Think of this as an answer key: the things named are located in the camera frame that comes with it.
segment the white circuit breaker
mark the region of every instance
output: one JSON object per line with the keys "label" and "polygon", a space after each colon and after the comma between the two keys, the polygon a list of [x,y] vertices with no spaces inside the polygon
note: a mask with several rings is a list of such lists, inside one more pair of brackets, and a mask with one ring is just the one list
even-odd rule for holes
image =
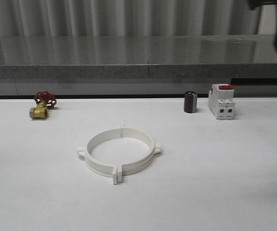
{"label": "white circuit breaker", "polygon": [[208,107],[216,119],[233,119],[235,105],[233,85],[212,84],[212,90],[209,91]]}

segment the brass fitting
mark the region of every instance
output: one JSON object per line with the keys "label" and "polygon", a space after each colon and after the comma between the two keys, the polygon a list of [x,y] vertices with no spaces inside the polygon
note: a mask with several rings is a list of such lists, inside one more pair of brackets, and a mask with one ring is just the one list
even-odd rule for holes
{"label": "brass fitting", "polygon": [[47,104],[44,100],[42,100],[36,108],[32,107],[29,111],[30,118],[32,119],[46,119],[47,118]]}

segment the capacitor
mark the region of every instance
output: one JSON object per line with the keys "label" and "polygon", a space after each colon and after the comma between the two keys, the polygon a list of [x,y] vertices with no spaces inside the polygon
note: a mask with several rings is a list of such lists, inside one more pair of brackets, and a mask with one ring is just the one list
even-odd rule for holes
{"label": "capacitor", "polygon": [[185,93],[184,111],[186,113],[195,113],[196,107],[197,107],[197,94],[193,91],[187,91]]}

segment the white surface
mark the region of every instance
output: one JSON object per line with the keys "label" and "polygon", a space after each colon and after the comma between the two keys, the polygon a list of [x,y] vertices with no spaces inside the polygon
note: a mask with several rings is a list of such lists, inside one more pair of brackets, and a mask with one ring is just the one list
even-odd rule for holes
{"label": "white surface", "polygon": [[[207,100],[58,100],[34,121],[32,100],[0,100],[0,230],[277,231],[277,99],[236,98],[231,121]],[[113,186],[76,148],[118,124],[163,153]]]}

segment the red breaker switch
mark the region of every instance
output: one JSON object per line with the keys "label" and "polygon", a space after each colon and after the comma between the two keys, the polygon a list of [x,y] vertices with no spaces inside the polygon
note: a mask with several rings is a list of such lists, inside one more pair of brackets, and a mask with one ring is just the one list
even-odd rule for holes
{"label": "red breaker switch", "polygon": [[219,90],[233,90],[235,88],[234,85],[220,85]]}

